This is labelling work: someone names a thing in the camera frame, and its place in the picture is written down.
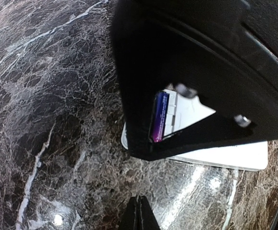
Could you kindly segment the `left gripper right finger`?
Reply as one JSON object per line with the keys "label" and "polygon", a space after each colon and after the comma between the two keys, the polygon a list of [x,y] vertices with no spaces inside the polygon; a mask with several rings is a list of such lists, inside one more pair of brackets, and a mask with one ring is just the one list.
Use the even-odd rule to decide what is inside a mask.
{"label": "left gripper right finger", "polygon": [[146,196],[140,197],[140,229],[160,230],[159,224]]}

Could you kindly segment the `white remote control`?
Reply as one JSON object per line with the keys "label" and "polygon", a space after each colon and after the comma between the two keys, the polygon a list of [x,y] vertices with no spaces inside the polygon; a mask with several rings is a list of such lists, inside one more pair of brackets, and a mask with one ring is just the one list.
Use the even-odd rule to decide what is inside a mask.
{"label": "white remote control", "polygon": [[[164,136],[193,125],[214,114],[214,110],[200,103],[199,97],[187,99],[177,92],[165,89],[169,94]],[[215,167],[259,171],[268,165],[268,143],[201,149],[172,157],[173,160]]]}

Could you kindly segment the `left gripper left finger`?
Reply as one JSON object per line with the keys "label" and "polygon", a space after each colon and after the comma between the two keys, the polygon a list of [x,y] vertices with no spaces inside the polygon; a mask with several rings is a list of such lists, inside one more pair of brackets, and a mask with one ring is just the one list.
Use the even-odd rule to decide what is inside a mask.
{"label": "left gripper left finger", "polygon": [[139,202],[138,197],[131,197],[122,215],[118,230],[139,229]]}

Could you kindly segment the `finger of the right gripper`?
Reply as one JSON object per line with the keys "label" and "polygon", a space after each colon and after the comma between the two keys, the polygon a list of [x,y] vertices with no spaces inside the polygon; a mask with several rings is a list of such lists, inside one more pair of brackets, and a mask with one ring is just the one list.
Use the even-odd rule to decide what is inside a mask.
{"label": "finger of the right gripper", "polygon": [[278,139],[278,0],[153,0],[173,75],[215,113],[151,144],[150,158]]}
{"label": "finger of the right gripper", "polygon": [[176,137],[155,144],[150,136],[155,95],[177,83],[177,35],[167,28],[176,8],[174,0],[120,0],[111,23],[128,148],[136,158],[177,154]]}

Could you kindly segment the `blue AAA battery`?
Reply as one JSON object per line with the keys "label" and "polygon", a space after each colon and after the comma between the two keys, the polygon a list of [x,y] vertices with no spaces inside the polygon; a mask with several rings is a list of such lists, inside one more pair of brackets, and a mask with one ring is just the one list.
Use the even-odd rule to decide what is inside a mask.
{"label": "blue AAA battery", "polygon": [[164,136],[169,94],[160,91],[155,98],[153,121],[150,138],[153,142],[161,142]]}

